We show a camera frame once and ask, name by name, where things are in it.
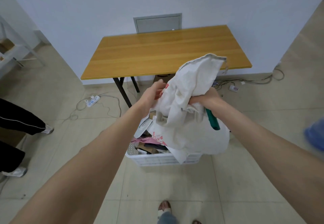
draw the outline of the white plastic crate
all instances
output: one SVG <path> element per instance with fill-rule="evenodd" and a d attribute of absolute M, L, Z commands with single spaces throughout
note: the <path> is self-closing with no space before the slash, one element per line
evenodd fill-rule
<path fill-rule="evenodd" d="M 138 143 L 130 143 L 126 152 L 126 156 L 132 159 L 138 166 L 161 166 L 161 165 L 179 165 L 179 162 L 171 153 L 158 154 L 139 154 L 135 149 Z M 202 154 L 190 154 L 183 164 L 193 164 L 200 160 Z"/>

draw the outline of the forearm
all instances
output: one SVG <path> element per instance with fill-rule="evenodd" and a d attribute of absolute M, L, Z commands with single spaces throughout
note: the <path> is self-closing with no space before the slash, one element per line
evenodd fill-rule
<path fill-rule="evenodd" d="M 140 107 L 131 107 L 59 169 L 12 223 L 92 223 L 141 118 Z"/>
<path fill-rule="evenodd" d="M 272 184 L 309 223 L 324 219 L 324 163 L 251 121 L 224 101 L 214 104 L 224 122 Z"/>

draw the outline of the white sneaker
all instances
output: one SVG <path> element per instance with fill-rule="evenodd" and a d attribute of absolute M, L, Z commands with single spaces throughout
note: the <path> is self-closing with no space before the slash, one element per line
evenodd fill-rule
<path fill-rule="evenodd" d="M 52 132 L 54 131 L 54 128 L 52 128 L 50 125 L 48 124 L 45 124 L 45 130 L 42 131 L 42 133 L 45 133 L 45 134 L 51 134 Z"/>
<path fill-rule="evenodd" d="M 18 167 L 16 168 L 14 171 L 7 173 L 7 172 L 3 172 L 2 174 L 5 176 L 10 176 L 10 177 L 22 177 L 26 174 L 27 169 L 24 167 Z"/>

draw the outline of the person's leg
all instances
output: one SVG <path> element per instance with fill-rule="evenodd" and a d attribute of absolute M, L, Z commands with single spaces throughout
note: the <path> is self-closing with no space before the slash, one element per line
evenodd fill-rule
<path fill-rule="evenodd" d="M 23 151 L 0 141 L 0 172 L 6 176 L 22 177 L 27 169 L 18 166 L 24 156 Z"/>
<path fill-rule="evenodd" d="M 0 107 L 0 127 L 2 128 L 22 131 L 30 135 L 40 132 L 50 134 L 53 131 L 53 128 L 33 113 L 9 101 L 0 99 Z"/>
<path fill-rule="evenodd" d="M 163 201 L 159 206 L 157 224 L 177 224 L 177 219 L 172 214 L 168 201 Z"/>

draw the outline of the black table leg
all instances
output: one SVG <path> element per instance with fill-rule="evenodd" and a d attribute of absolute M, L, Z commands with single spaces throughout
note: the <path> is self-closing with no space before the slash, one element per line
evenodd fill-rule
<path fill-rule="evenodd" d="M 125 93 L 125 90 L 123 89 L 123 81 L 124 81 L 124 77 L 121 77 L 121 79 L 119 80 L 117 77 L 113 78 L 114 82 L 116 83 L 120 93 L 122 94 L 124 100 L 126 101 L 127 105 L 129 108 L 132 107 L 131 102 L 129 101 L 127 94 Z"/>
<path fill-rule="evenodd" d="M 133 81 L 133 84 L 134 84 L 134 87 L 135 87 L 135 89 L 136 89 L 136 92 L 140 92 L 140 89 L 138 89 L 138 85 L 137 85 L 137 83 L 136 83 L 136 80 L 135 80 L 135 78 L 133 77 L 133 76 L 131 76 L 131 79 L 132 79 L 132 81 Z"/>

